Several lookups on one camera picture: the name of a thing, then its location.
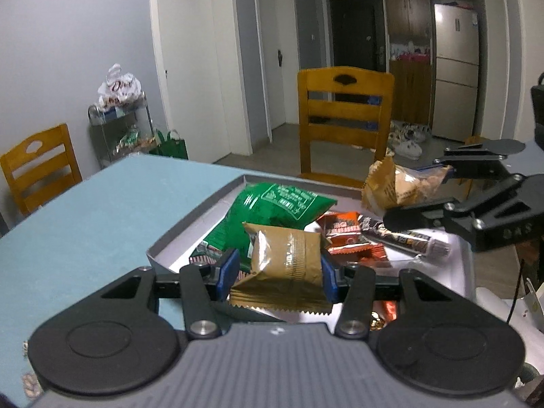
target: pile of shoes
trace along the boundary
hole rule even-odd
[[[431,137],[431,129],[428,125],[391,121],[387,144],[398,155],[418,160],[423,153],[420,144],[428,140],[429,137]]]

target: wooden cabinet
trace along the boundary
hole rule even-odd
[[[431,65],[417,61],[391,61],[390,72],[395,76],[391,118],[429,124]]]
[[[430,37],[429,0],[385,0],[387,26],[393,40]]]

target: snack tray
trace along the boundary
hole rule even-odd
[[[338,203],[331,208],[332,211],[355,210],[363,215],[373,216],[362,207],[359,189],[294,178],[245,174],[216,191],[160,237],[147,252],[151,266],[158,273],[178,273],[181,267],[189,264],[189,256],[195,247],[223,219],[238,194],[248,184],[262,182],[293,185],[336,199]],[[376,269],[376,273],[384,276],[398,276],[400,269],[415,268],[461,296],[474,301],[474,263],[470,245],[458,236],[444,231],[429,229],[419,231],[432,234],[434,238],[447,242],[450,245],[449,255],[442,259],[417,258],[411,253],[386,247],[391,267]],[[324,321],[329,328],[332,328],[341,308],[342,304],[334,305],[333,312],[326,316],[307,313],[263,312],[288,322]]]

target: light blue tabletop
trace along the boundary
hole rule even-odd
[[[33,213],[0,239],[0,392],[28,404],[22,345],[45,320],[132,269],[179,219],[243,174],[150,155],[112,165]],[[181,307],[160,315],[183,328]]]

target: chair backrest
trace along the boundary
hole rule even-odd
[[[15,178],[15,171],[62,145],[64,146],[62,153],[31,167]],[[0,166],[15,203],[25,216],[82,180],[66,124],[29,136],[8,153],[0,156]],[[49,179],[50,175],[66,166],[70,167],[70,173],[60,173],[56,179]],[[40,185],[31,189],[40,181],[42,181]]]
[[[310,143],[329,141],[376,149],[375,160],[382,160],[390,132],[395,77],[355,67],[327,67],[299,72],[299,123],[301,177],[310,180],[362,187],[363,181],[331,174],[312,173]],[[367,95],[380,97],[379,105],[309,99],[309,92]],[[378,130],[371,132],[342,125],[310,123],[310,117],[371,121]]]

